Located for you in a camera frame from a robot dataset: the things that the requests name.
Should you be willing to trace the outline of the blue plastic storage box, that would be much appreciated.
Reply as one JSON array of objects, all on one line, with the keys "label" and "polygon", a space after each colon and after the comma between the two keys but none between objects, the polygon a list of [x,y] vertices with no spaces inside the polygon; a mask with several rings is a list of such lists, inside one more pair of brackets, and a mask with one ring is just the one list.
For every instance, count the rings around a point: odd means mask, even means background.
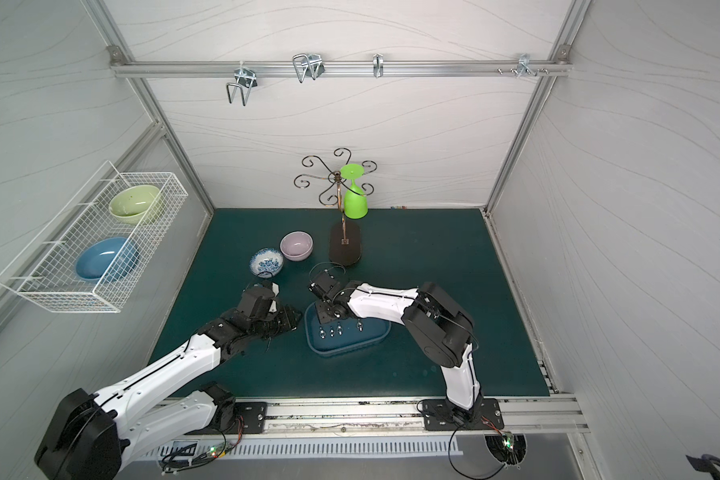
[{"label": "blue plastic storage box", "polygon": [[334,357],[381,343],[392,324],[382,319],[344,319],[321,324],[316,304],[310,304],[304,314],[308,347],[323,358]]}]

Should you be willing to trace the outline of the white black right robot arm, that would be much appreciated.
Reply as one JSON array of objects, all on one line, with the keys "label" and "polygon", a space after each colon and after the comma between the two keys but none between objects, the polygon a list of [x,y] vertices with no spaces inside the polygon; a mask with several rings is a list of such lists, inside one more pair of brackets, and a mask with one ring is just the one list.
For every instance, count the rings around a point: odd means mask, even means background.
[{"label": "white black right robot arm", "polygon": [[438,285],[388,289],[368,283],[341,283],[328,272],[310,282],[318,299],[318,320],[331,323],[347,318],[375,318],[404,326],[425,356],[440,366],[450,405],[472,413],[481,394],[473,352],[474,321]]}]

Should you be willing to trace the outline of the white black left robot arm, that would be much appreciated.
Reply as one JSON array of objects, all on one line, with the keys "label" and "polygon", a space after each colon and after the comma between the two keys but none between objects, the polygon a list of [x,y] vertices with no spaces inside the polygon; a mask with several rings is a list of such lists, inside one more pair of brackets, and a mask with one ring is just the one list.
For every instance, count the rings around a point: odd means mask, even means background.
[{"label": "white black left robot arm", "polygon": [[154,448],[203,429],[226,432],[239,414],[234,395],[215,382],[177,402],[163,400],[241,354],[257,339],[297,328],[302,314],[285,306],[262,319],[230,310],[142,370],[94,393],[77,389],[58,404],[35,453],[48,479],[112,479]]}]

